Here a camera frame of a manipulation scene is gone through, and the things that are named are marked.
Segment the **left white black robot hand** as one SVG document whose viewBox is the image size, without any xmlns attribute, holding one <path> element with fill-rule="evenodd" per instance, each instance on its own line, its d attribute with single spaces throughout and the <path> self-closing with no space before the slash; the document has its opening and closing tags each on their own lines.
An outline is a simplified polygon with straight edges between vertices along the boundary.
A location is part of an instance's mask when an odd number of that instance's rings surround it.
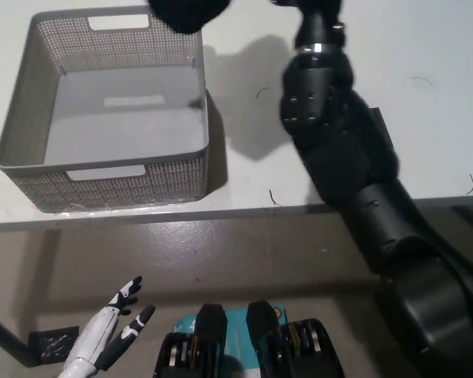
<svg viewBox="0 0 473 378">
<path fill-rule="evenodd" d="M 155 312 L 146 306 L 118 335 L 118 321 L 131 313 L 143 277 L 137 276 L 123 286 L 85 325 L 66 358 L 60 377 L 93 377 L 108 370 L 134 343 Z"/>
</svg>

